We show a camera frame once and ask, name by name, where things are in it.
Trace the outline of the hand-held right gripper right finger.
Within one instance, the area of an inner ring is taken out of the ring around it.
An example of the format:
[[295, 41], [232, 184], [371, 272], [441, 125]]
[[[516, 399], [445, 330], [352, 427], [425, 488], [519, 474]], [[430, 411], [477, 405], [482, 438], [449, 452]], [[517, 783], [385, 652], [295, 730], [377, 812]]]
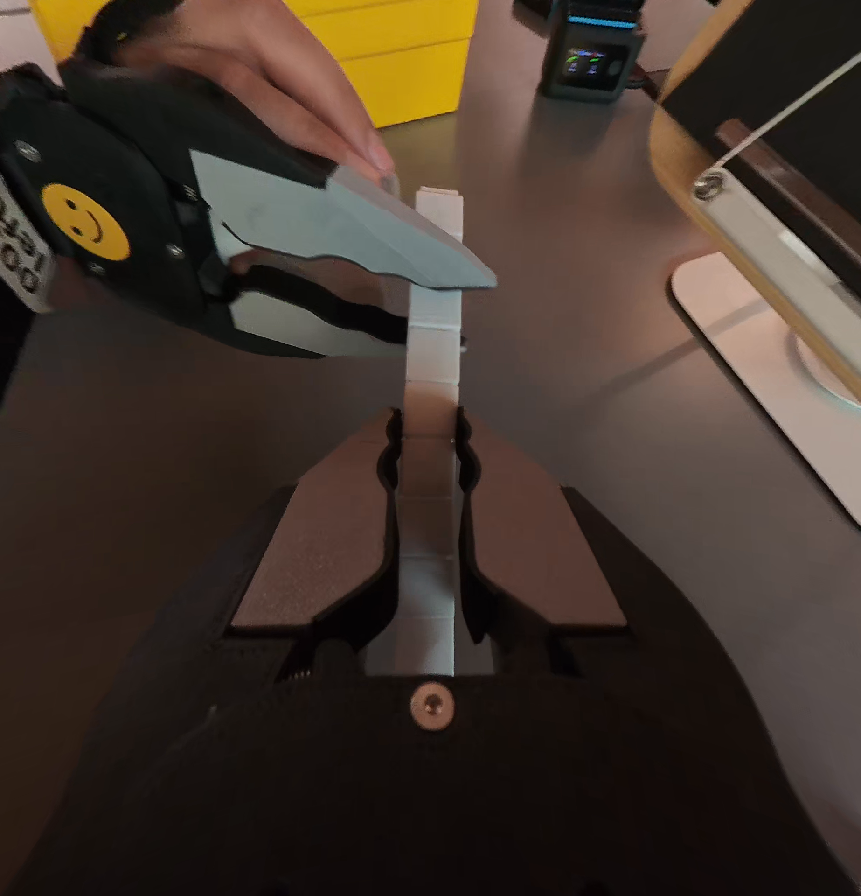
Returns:
[[459, 409], [458, 559], [472, 640], [612, 633], [626, 616], [559, 482]]

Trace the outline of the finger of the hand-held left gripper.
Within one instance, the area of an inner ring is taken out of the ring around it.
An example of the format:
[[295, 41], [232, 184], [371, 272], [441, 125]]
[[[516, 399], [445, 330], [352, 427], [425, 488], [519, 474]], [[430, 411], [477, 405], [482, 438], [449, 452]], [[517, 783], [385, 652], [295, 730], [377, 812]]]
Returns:
[[342, 259], [434, 290], [497, 285], [461, 242], [351, 168], [318, 187], [198, 150], [190, 158], [223, 263], [257, 250]]
[[408, 321], [337, 296], [300, 275], [249, 270], [227, 277], [234, 334], [252, 350], [284, 357], [403, 357]]

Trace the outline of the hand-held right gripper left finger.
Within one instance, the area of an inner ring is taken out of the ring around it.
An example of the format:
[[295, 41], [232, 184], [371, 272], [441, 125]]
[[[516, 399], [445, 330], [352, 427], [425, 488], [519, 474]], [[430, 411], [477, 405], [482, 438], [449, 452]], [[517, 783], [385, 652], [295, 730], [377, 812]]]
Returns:
[[398, 602], [402, 413], [386, 409], [308, 470], [231, 618], [240, 635], [342, 640], [361, 651]]

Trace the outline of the white block bar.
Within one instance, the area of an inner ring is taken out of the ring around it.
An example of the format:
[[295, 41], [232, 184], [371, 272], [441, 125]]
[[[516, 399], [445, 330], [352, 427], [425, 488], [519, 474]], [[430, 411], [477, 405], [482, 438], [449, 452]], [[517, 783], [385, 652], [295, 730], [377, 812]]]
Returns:
[[455, 673], [461, 329], [461, 292], [411, 287], [397, 498], [396, 674]]

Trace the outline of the person's left hand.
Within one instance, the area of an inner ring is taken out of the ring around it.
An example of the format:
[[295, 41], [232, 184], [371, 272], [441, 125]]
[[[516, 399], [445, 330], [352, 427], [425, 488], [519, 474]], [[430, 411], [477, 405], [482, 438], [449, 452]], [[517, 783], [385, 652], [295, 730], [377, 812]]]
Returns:
[[354, 86], [283, 2], [182, 2], [123, 40], [115, 59], [142, 72], [169, 65], [202, 75], [282, 141], [377, 185], [396, 173]]

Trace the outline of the yellow storage bin stack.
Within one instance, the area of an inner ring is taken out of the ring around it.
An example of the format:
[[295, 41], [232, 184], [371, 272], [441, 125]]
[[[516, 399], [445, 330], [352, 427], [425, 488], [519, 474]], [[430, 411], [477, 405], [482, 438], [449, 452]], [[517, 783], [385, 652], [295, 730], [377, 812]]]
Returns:
[[[278, 2], [334, 57], [377, 131], [458, 108], [477, 2]], [[56, 1], [30, 6], [57, 62], [81, 52], [80, 43], [88, 36], [96, 59], [139, 71], [116, 61], [119, 46], [181, 3]], [[139, 72], [170, 67], [178, 68], [164, 65]]]

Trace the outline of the white monitor stand base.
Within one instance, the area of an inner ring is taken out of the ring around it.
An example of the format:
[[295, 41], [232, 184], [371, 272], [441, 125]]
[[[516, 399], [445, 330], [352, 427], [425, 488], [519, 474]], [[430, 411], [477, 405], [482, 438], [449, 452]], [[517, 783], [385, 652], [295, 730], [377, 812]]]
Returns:
[[861, 405], [721, 253], [681, 263], [671, 295], [861, 529]]

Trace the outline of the black device with screen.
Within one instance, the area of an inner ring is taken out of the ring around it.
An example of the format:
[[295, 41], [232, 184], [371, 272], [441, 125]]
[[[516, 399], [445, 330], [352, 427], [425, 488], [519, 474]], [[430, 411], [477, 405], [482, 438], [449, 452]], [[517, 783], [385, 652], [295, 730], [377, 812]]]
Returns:
[[644, 1], [522, 1], [515, 10], [546, 26], [538, 92], [548, 98], [610, 104], [624, 91], [655, 98], [638, 63], [646, 42]]

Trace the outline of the black wood-edged monitor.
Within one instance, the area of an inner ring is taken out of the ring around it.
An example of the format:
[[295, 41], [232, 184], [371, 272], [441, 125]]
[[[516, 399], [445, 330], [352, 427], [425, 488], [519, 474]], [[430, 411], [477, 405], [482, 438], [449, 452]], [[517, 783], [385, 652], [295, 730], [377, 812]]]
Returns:
[[649, 153], [861, 403], [861, 2], [722, 2], [668, 75]]

